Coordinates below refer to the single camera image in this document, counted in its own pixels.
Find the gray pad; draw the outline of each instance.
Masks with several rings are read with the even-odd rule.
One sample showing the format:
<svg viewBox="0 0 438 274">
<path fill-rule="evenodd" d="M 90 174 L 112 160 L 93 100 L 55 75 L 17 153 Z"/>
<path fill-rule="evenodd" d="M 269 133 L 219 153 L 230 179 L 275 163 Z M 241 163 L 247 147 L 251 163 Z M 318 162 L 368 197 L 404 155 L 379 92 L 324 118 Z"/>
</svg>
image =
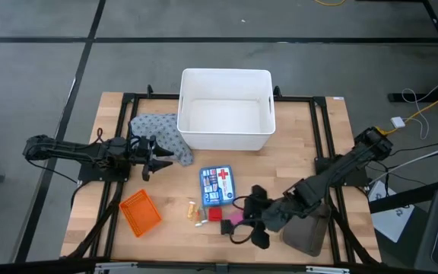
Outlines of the gray pad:
<svg viewBox="0 0 438 274">
<path fill-rule="evenodd" d="M 162 158 L 177 160 L 182 166 L 188 166 L 193 163 L 194 157 L 176 128 L 176 118 L 175 113 L 140 114 L 131 121 L 131 129 L 136 136 L 150 138 L 155 135 L 161 148 L 174 153 L 173 156 Z"/>
</svg>

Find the red block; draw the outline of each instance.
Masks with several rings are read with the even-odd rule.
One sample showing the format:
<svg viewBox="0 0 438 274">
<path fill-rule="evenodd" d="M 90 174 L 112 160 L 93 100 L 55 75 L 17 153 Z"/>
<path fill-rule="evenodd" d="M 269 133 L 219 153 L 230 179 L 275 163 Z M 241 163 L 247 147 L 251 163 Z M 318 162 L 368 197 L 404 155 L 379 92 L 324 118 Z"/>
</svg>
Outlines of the red block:
<svg viewBox="0 0 438 274">
<path fill-rule="evenodd" d="M 209 219 L 209 221 L 222 220 L 222 209 L 221 208 L 209 208 L 208 219 Z"/>
</svg>

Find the yellow cable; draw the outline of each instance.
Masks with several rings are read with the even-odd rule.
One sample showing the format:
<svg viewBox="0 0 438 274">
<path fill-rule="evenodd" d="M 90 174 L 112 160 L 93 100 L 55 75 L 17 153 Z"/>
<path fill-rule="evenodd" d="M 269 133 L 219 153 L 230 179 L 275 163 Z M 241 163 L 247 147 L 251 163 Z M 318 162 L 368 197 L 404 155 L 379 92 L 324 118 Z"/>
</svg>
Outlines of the yellow cable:
<svg viewBox="0 0 438 274">
<path fill-rule="evenodd" d="M 314 1 L 319 3 L 319 4 L 321 4 L 321 5 L 325 5 L 325 6 L 328 6 L 328 7 L 339 6 L 339 5 L 344 4 L 344 2 L 346 2 L 346 0 L 342 0 L 339 3 L 324 3 L 324 2 L 321 2 L 320 0 L 314 0 Z"/>
<path fill-rule="evenodd" d="M 405 123 L 411 121 L 411 120 L 412 120 L 413 118 L 415 118 L 418 114 L 422 113 L 422 112 L 425 111 L 425 110 L 430 109 L 431 107 L 433 107 L 433 106 L 435 106 L 435 105 L 437 105 L 437 104 L 438 104 L 438 100 L 435 101 L 435 102 L 433 102 L 433 103 L 431 103 L 430 105 L 424 107 L 424 108 L 421 109 L 420 111 L 417 111 L 417 112 L 414 113 L 412 116 L 408 117 L 408 118 L 405 120 Z M 397 130 L 397 129 L 392 129 L 392 130 L 389 130 L 389 131 L 385 131 L 385 130 L 380 129 L 378 126 L 375 126 L 375 127 L 376 127 L 376 129 L 378 129 L 379 132 L 381 132 L 381 134 L 383 134 L 383 135 L 389 135 L 389 134 L 392 134 L 392 133 L 394 133 L 394 132 Z"/>
</svg>

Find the blue first aid box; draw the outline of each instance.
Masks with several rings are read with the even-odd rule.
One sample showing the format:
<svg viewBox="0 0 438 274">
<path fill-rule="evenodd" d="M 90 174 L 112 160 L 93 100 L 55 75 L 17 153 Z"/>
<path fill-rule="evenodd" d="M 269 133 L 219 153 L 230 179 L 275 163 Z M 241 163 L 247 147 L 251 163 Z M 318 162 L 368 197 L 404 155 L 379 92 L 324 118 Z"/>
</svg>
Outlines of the blue first aid box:
<svg viewBox="0 0 438 274">
<path fill-rule="evenodd" d="M 231 166 L 204 167 L 198 172 L 202 206 L 231 204 L 236 197 Z"/>
</svg>

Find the pink object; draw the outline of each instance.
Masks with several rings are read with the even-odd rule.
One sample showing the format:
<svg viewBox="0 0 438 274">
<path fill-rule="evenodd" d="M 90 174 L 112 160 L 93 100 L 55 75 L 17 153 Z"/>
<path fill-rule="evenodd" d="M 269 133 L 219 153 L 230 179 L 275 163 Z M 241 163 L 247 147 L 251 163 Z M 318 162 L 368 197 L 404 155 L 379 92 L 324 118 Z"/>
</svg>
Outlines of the pink object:
<svg viewBox="0 0 438 274">
<path fill-rule="evenodd" d="M 243 212 L 242 211 L 236 211 L 233 214 L 228 215 L 227 219 L 230 219 L 231 223 L 233 225 L 236 225 L 237 223 L 239 223 L 240 221 L 243 220 Z"/>
</svg>

